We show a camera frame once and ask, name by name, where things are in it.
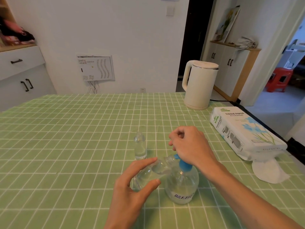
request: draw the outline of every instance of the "small glass bottle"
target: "small glass bottle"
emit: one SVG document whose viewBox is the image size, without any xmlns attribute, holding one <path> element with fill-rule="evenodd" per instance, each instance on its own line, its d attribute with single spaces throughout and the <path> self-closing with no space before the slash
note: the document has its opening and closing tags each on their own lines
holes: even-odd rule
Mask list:
<svg viewBox="0 0 305 229">
<path fill-rule="evenodd" d="M 170 175 L 166 177 L 165 192 L 174 203 L 187 204 L 192 200 L 198 184 L 197 169 L 180 160 L 179 166 L 174 166 Z"/>
<path fill-rule="evenodd" d="M 158 159 L 151 165 L 141 170 L 133 180 L 133 188 L 141 190 L 147 183 L 154 179 L 159 179 L 164 175 L 170 174 L 171 169 L 179 164 L 173 155 L 163 160 Z"/>
<path fill-rule="evenodd" d="M 143 133 L 137 132 L 134 138 L 135 141 L 135 159 L 142 160 L 146 158 L 145 137 Z"/>
</svg>

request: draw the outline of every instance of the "framed picture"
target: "framed picture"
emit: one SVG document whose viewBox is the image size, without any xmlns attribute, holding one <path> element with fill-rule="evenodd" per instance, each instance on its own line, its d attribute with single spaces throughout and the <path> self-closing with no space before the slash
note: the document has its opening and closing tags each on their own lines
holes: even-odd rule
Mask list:
<svg viewBox="0 0 305 229">
<path fill-rule="evenodd" d="M 213 37 L 213 41 L 225 42 L 233 23 L 239 13 L 240 7 L 237 6 L 235 8 L 227 9 L 217 27 L 215 35 Z"/>
</svg>

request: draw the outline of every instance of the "red stool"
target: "red stool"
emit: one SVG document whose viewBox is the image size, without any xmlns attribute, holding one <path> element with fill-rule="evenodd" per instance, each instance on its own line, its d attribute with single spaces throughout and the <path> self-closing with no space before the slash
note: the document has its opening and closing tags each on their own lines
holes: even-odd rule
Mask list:
<svg viewBox="0 0 305 229">
<path fill-rule="evenodd" d="M 274 69 L 272 76 L 266 84 L 267 92 L 274 92 L 276 89 L 281 88 L 285 92 L 285 88 L 292 77 L 293 69 L 286 69 L 277 67 Z"/>
</svg>

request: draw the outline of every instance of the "white kettle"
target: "white kettle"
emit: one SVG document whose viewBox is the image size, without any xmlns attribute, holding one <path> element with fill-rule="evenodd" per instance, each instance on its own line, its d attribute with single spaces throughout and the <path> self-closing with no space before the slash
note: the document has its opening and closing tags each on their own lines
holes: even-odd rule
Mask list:
<svg viewBox="0 0 305 229">
<path fill-rule="evenodd" d="M 182 80 L 182 87 L 186 91 L 184 104 L 187 107 L 203 110 L 209 106 L 217 72 L 218 65 L 216 63 L 197 60 L 187 62 Z"/>
</svg>

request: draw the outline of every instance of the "table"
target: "table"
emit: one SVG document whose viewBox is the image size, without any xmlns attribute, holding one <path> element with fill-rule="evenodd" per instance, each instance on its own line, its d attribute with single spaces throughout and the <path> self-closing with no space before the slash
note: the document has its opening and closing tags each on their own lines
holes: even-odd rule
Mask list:
<svg viewBox="0 0 305 229">
<path fill-rule="evenodd" d="M 48 95 L 0 115 L 1 228 L 103 228 L 117 177 L 134 160 L 133 138 L 147 138 L 148 157 L 174 154 L 168 134 L 202 130 L 219 161 L 248 188 L 305 226 L 305 177 L 287 154 L 281 184 L 257 179 L 209 122 L 185 107 L 185 93 Z M 244 228 L 200 174 L 199 190 L 177 205 L 163 186 L 148 198 L 135 228 Z"/>
</svg>

